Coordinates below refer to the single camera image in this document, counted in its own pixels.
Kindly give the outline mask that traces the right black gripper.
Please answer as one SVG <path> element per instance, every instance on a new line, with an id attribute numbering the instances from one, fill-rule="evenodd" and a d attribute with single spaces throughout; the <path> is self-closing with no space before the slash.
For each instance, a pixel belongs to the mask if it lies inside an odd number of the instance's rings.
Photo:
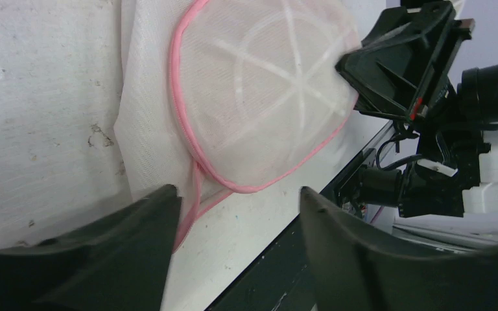
<path id="1" fill-rule="evenodd" d="M 395 207 L 403 218 L 461 217 L 462 193 L 479 182 L 479 156 L 490 150 L 484 132 L 498 131 L 498 65 L 447 75 L 475 29 L 451 1 L 403 1 L 379 15 L 361 48 L 335 69 L 359 98 L 355 110 L 389 119 L 390 142 L 417 139 L 415 155 L 381 166 L 365 152 L 339 185 L 339 203 L 354 215 L 364 204 Z"/>

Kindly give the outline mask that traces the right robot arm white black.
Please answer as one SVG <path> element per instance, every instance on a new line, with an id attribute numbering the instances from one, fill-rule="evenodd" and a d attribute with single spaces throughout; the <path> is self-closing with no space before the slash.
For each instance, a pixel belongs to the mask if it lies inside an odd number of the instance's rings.
<path id="1" fill-rule="evenodd" d="M 498 213 L 498 65 L 449 70 L 473 19 L 449 1 L 404 1 L 381 12 L 337 72 L 358 92 L 355 109 L 392 121 L 390 143 L 417 139 L 416 153 L 361 164 L 339 202 L 394 207 L 402 218 Z"/>

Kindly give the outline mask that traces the white mesh laundry bag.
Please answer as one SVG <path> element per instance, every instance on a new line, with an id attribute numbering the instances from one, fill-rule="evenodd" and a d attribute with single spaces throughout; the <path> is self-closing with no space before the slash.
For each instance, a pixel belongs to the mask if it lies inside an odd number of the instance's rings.
<path id="1" fill-rule="evenodd" d="M 113 129 L 132 197 L 178 189 L 178 248 L 231 194 L 293 173 L 352 112 L 335 64 L 360 46 L 342 1 L 123 1 Z"/>

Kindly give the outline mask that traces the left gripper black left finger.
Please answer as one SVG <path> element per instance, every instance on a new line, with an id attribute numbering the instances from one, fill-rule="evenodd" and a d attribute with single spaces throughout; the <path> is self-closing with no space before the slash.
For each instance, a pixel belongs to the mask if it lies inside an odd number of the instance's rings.
<path id="1" fill-rule="evenodd" d="M 159 310 L 181 205 L 165 185 L 74 231 L 0 249 L 0 310 Z"/>

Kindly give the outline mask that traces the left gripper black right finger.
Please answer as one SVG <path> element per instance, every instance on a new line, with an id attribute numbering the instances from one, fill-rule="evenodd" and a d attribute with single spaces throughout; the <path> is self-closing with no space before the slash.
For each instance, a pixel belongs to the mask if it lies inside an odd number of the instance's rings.
<path id="1" fill-rule="evenodd" d="M 498 244 L 438 251 L 350 215 L 310 187 L 300 221 L 319 310 L 498 310 Z"/>

